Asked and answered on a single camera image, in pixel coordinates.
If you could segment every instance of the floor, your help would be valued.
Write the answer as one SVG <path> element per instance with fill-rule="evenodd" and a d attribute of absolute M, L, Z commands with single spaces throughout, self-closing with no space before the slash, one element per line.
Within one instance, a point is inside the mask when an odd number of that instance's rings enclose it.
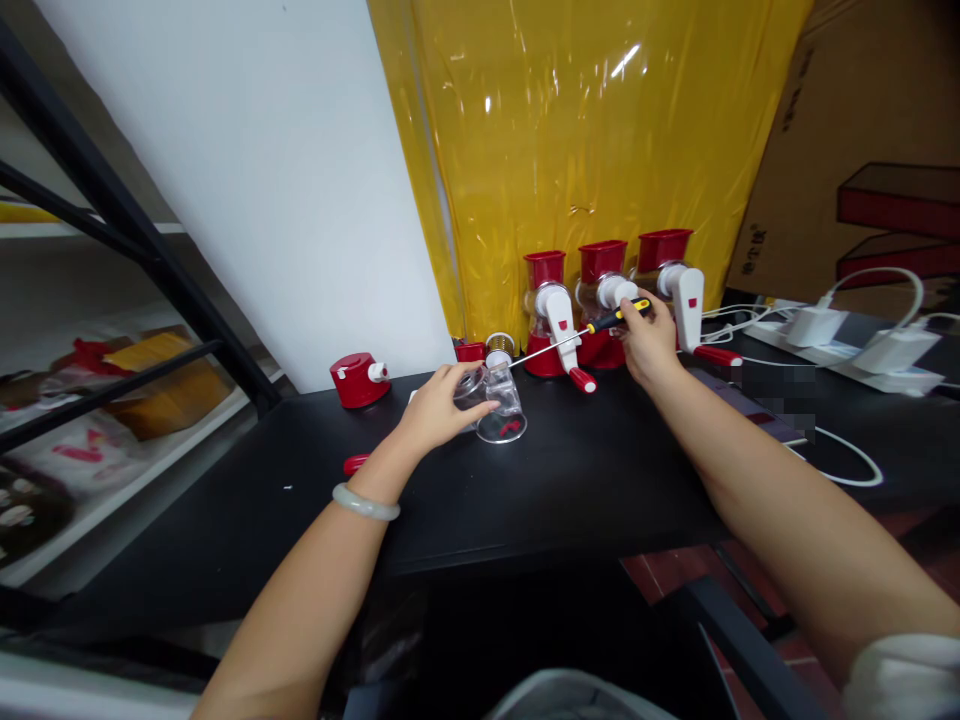
<path fill-rule="evenodd" d="M 911 527 L 925 520 L 930 513 L 905 513 L 879 518 L 887 530 L 899 537 Z M 754 557 L 736 541 L 723 543 L 737 564 L 757 588 L 770 607 L 777 613 L 787 612 L 770 580 Z M 655 603 L 678 587 L 704 575 L 711 575 L 736 601 L 744 613 L 763 628 L 766 621 L 750 601 L 733 575 L 707 545 L 681 548 L 660 553 L 648 553 L 626 558 L 624 566 L 648 603 Z M 952 555 L 926 568 L 930 576 L 957 602 L 960 602 L 960 553 Z M 786 664 L 810 688 L 830 717 L 843 718 L 840 692 L 814 657 L 813 652 L 799 634 L 777 644 L 777 650 Z M 721 665 L 730 684 L 743 720 L 763 718 L 759 708 L 750 699 L 729 665 L 721 657 Z"/>

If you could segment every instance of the power strip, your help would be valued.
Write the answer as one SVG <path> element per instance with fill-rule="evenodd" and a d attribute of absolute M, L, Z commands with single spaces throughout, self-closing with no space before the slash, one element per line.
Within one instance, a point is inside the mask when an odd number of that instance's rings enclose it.
<path fill-rule="evenodd" d="M 816 345 L 808 348 L 791 345 L 787 342 L 787 337 L 784 333 L 784 329 L 788 325 L 789 323 L 758 322 L 745 327 L 743 334 L 765 342 L 767 345 L 773 345 L 780 350 L 785 350 L 804 360 L 809 360 L 816 365 L 830 365 L 840 360 L 849 359 L 862 350 L 862 348 L 847 345 L 837 340 L 831 340 L 827 345 Z M 926 395 L 944 380 L 943 375 L 921 370 L 916 366 L 906 370 L 882 374 L 869 373 L 866 370 L 854 367 L 850 363 L 825 369 L 839 373 L 840 375 L 845 375 L 848 378 L 862 382 L 864 385 L 869 385 L 881 392 L 903 393 L 917 397 Z"/>

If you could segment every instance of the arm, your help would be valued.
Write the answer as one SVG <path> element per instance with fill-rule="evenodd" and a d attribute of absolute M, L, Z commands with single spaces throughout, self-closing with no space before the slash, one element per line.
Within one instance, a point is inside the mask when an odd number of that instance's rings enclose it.
<path fill-rule="evenodd" d="M 960 608 L 879 523 L 677 360 L 667 307 L 621 306 L 627 367 L 700 473 L 730 531 L 758 558 L 838 684 L 871 642 L 960 633 Z"/>
<path fill-rule="evenodd" d="M 424 455 L 499 403 L 460 411 L 453 391 L 480 363 L 442 366 L 348 487 L 385 505 Z M 214 718 L 314 718 L 330 666 L 370 584 L 387 523 L 331 502 L 261 591 L 194 711 Z"/>

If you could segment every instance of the forearm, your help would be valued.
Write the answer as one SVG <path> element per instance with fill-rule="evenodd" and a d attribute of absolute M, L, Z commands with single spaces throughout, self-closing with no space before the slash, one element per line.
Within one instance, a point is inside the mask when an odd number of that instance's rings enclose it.
<path fill-rule="evenodd" d="M 404 445 L 396 433 L 389 436 L 349 488 L 369 500 L 396 503 L 421 457 Z M 195 717 L 315 717 L 386 528 L 385 521 L 327 505 L 250 609 Z"/>
<path fill-rule="evenodd" d="M 960 629 L 956 604 L 818 471 L 686 371 L 647 390 L 835 680 L 875 639 Z"/>

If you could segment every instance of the white charger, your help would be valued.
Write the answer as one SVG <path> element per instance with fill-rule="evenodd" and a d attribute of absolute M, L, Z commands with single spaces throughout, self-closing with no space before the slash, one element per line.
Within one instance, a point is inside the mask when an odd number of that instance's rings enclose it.
<path fill-rule="evenodd" d="M 867 372 L 882 374 L 898 372 L 912 367 L 927 350 L 940 340 L 936 333 L 928 332 L 925 318 L 900 330 L 880 330 L 853 360 L 853 365 Z"/>
<path fill-rule="evenodd" d="M 846 310 L 834 310 L 830 307 L 833 294 L 820 298 L 815 307 L 797 310 L 790 323 L 787 342 L 797 347 L 815 347 L 829 345 L 837 334 L 843 321 L 850 313 Z"/>

